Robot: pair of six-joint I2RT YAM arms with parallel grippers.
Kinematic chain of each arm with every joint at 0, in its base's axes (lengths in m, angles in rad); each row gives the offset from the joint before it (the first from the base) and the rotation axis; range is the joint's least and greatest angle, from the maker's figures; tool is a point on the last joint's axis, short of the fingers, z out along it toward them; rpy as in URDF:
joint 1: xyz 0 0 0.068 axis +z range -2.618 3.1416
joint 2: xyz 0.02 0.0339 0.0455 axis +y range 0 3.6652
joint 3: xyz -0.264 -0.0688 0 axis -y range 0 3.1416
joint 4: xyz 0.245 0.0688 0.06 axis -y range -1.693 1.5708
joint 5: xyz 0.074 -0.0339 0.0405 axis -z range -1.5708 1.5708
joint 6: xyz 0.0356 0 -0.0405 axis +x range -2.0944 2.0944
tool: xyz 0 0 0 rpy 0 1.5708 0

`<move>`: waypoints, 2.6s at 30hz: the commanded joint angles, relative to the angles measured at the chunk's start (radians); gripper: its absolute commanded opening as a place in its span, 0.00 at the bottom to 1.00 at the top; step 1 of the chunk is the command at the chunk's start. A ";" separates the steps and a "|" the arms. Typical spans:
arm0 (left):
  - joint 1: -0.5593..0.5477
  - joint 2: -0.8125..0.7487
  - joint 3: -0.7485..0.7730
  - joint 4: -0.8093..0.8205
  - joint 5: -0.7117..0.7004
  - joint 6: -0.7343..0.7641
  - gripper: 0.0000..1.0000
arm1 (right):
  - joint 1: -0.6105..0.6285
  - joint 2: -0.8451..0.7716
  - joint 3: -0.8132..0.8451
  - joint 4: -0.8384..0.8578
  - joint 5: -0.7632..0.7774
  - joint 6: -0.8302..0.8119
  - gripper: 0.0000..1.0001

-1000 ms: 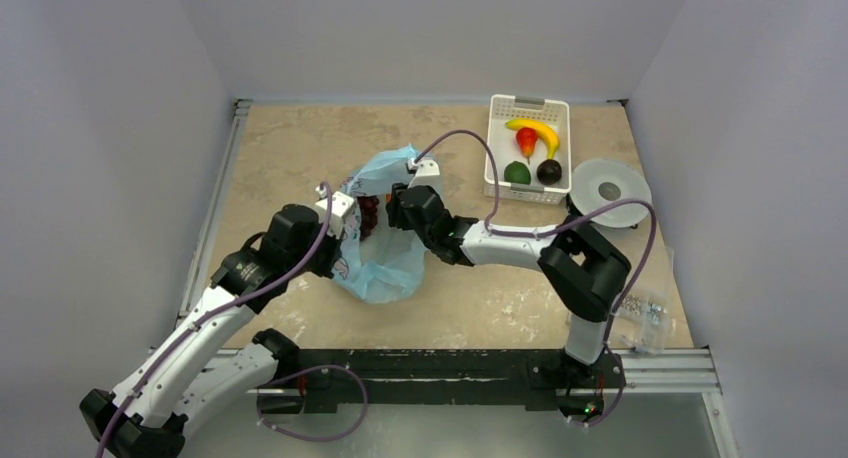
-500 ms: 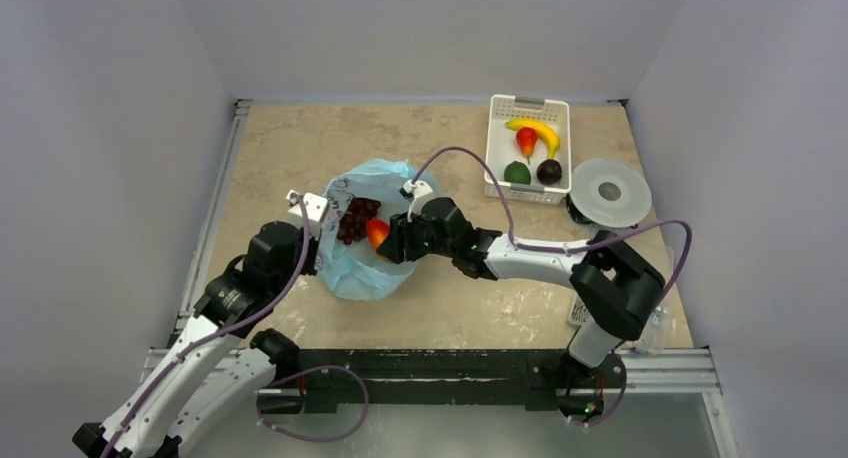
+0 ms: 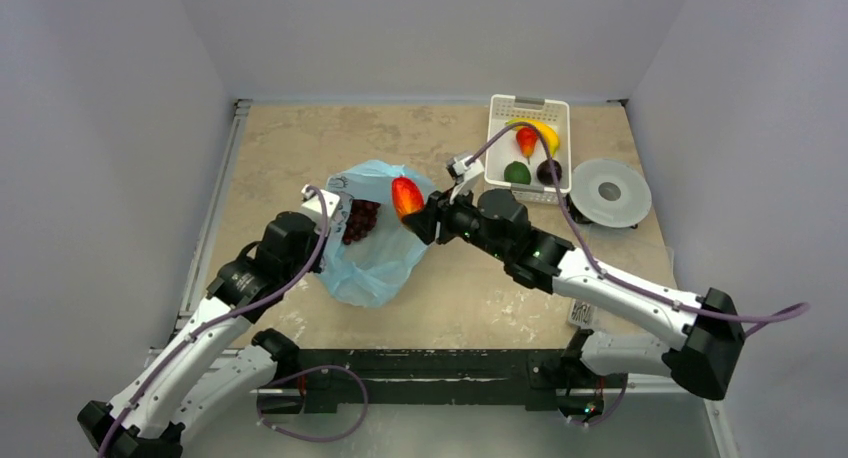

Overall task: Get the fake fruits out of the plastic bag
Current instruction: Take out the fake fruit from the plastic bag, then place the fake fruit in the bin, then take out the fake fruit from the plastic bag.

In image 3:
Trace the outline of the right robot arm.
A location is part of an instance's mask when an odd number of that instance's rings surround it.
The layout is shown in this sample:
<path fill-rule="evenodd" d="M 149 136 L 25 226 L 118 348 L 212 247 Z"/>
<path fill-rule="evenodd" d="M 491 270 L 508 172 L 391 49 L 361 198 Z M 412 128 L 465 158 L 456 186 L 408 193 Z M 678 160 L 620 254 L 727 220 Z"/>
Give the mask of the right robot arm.
<path fill-rule="evenodd" d="M 434 192 L 401 223 L 425 244 L 454 238 L 502 262 L 519 285 L 575 298 L 643 329 L 641 335 L 592 332 L 564 354 L 561 370 L 576 385 L 597 375 L 636 373 L 671 378 L 704 399 L 725 398 L 745 343 L 732 298 L 711 288 L 704 295 L 652 283 L 603 262 L 568 240 L 531 224 L 528 210 L 507 190 L 451 198 Z"/>

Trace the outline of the orange fake fruit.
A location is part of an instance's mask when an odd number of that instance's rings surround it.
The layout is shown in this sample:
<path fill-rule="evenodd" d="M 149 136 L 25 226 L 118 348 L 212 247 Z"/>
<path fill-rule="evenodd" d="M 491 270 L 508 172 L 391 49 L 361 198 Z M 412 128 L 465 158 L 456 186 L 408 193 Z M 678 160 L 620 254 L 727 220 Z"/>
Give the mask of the orange fake fruit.
<path fill-rule="evenodd" d="M 399 221 L 425 208 L 425 200 L 419 186 L 405 176 L 399 176 L 392 180 L 391 198 Z"/>

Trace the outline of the green fake avocado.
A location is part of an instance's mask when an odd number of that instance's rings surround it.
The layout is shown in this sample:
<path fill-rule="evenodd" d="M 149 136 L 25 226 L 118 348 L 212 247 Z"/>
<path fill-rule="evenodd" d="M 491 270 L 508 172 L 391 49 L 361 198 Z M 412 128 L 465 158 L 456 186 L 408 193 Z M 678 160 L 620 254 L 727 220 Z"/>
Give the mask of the green fake avocado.
<path fill-rule="evenodd" d="M 532 183 L 532 174 L 525 163 L 513 161 L 504 167 L 503 180 L 511 184 L 529 185 Z"/>

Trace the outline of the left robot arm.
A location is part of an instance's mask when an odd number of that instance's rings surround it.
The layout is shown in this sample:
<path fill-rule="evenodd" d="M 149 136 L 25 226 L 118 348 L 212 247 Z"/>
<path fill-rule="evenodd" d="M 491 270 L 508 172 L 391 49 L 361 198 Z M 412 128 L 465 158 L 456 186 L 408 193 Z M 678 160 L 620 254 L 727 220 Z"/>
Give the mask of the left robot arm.
<path fill-rule="evenodd" d="M 327 213 L 281 213 L 260 240 L 219 269 L 186 325 L 141 375 L 109 401 L 91 401 L 79 412 L 98 456 L 179 457 L 190 434 L 238 395 L 295 380 L 299 348 L 271 329 L 210 368 L 306 274 L 319 272 L 329 223 Z"/>

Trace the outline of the dark red fake grapes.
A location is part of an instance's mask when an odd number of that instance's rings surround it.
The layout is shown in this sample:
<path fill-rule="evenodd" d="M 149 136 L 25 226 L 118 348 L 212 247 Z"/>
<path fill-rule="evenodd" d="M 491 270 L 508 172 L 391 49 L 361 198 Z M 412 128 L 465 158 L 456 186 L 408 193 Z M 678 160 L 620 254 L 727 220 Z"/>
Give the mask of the dark red fake grapes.
<path fill-rule="evenodd" d="M 381 204 L 368 200 L 353 199 L 345 229 L 342 235 L 342 243 L 351 245 L 362 241 L 376 227 Z"/>

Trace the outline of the blue printed plastic bag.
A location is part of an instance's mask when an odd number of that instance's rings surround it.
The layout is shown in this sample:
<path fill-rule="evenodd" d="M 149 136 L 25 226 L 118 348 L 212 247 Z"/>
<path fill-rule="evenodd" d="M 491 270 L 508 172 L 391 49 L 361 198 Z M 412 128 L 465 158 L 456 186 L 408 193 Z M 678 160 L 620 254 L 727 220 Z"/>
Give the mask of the blue printed plastic bag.
<path fill-rule="evenodd" d="M 325 190 L 341 200 L 341 218 L 327 238 L 319 280 L 336 300 L 377 308 L 393 299 L 428 250 L 398 220 L 392 205 L 391 182 L 405 176 L 422 194 L 435 190 L 433 182 L 404 165 L 379 160 L 357 164 L 328 178 Z M 342 235 L 353 199 L 381 204 L 376 227 L 362 241 L 344 245 Z"/>

